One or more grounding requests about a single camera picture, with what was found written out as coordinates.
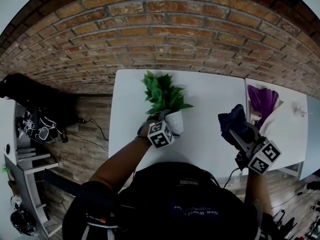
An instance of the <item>artificial plant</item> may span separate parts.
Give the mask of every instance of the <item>artificial plant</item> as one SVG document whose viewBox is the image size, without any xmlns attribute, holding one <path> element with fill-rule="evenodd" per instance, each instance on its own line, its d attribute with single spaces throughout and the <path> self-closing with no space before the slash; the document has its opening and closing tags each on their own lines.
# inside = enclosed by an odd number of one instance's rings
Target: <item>artificial plant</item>
<svg viewBox="0 0 320 240">
<path fill-rule="evenodd" d="M 153 115 L 168 109 L 171 113 L 174 113 L 193 107 L 184 102 L 184 95 L 182 94 L 184 89 L 172 85 L 172 75 L 155 76 L 147 70 L 141 82 L 146 86 L 145 100 L 152 103 L 152 108 L 146 114 Z"/>
</svg>

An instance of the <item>black shirt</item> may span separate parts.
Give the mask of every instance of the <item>black shirt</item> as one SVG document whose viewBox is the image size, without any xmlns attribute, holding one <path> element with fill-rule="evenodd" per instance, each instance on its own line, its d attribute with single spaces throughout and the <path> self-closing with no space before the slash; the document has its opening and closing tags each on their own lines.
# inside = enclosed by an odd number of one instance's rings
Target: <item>black shirt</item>
<svg viewBox="0 0 320 240">
<path fill-rule="evenodd" d="M 81 240 L 89 215 L 106 218 L 108 225 L 119 225 L 120 228 L 114 230 L 116 240 L 254 240 L 260 231 L 256 210 L 217 186 L 212 178 L 209 172 L 188 163 L 154 164 L 138 171 L 131 185 L 116 197 L 121 206 L 111 217 L 94 200 L 84 203 L 75 198 L 63 220 L 63 239 Z M 106 185 L 97 181 L 84 185 L 111 193 Z M 261 229 L 264 234 L 277 233 L 270 215 L 263 216 Z M 107 239 L 107 231 L 90 226 L 87 240 Z"/>
</svg>

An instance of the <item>white vase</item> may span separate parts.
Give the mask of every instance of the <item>white vase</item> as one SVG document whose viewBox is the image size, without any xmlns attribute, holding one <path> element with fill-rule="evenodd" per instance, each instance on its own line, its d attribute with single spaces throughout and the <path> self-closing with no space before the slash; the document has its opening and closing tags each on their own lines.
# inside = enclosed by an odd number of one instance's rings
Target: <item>white vase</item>
<svg viewBox="0 0 320 240">
<path fill-rule="evenodd" d="M 165 116 L 165 122 L 173 134 L 180 134 L 184 131 L 184 122 L 182 119 L 181 110 L 167 114 Z"/>
</svg>

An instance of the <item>wood panel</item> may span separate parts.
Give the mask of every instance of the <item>wood panel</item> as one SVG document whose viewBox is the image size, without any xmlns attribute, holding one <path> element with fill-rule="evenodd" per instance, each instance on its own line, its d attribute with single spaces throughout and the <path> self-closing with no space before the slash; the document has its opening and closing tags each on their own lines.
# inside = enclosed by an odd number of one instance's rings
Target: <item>wood panel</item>
<svg viewBox="0 0 320 240">
<path fill-rule="evenodd" d="M 111 97 L 80 97 L 76 105 L 78 116 L 86 121 L 94 119 L 101 126 L 104 135 L 108 138 L 111 103 Z M 108 149 L 108 141 L 104 140 L 100 130 L 91 122 L 72 125 L 68 127 L 68 131 Z M 69 180 L 82 184 L 108 159 L 108 153 L 100 146 L 88 141 L 83 141 L 74 135 L 68 134 L 68 138 L 68 143 L 56 143 L 45 146 L 45 148 L 51 153 L 52 157 L 60 163 L 60 167 L 52 169 L 54 172 Z M 305 181 L 297 181 L 295 177 L 280 171 L 271 171 L 267 173 L 266 177 L 269 183 L 269 192 L 273 207 L 284 203 L 298 192 L 318 193 L 316 191 L 306 190 Z M 308 177 L 306 181 L 312 181 L 313 179 L 318 178 L 312 175 Z M 125 187 L 130 185 L 131 180 L 132 178 L 127 181 Z M 223 187 L 227 178 L 218 178 L 217 180 Z M 244 200 L 246 184 L 247 176 L 236 175 L 231 178 L 226 188 L 241 200 Z M 45 182 L 42 183 L 42 185 L 43 190 L 41 193 L 47 200 L 47 208 L 50 216 L 54 221 L 62 222 L 66 214 L 64 206 L 68 209 L 73 201 L 73 197 Z M 319 197 L 320 195 L 318 194 L 295 196 L 284 205 L 274 208 L 273 212 L 276 213 L 280 209 L 284 209 L 286 211 L 283 219 L 284 223 L 292 217 L 297 218 L 298 225 L 292 233 L 297 237 L 303 236 L 317 216 L 317 213 L 310 208 L 315 205 Z M 64 206 L 61 204 L 61 198 L 64 200 Z M 51 239 L 62 240 L 62 231 L 59 230 Z"/>
</svg>

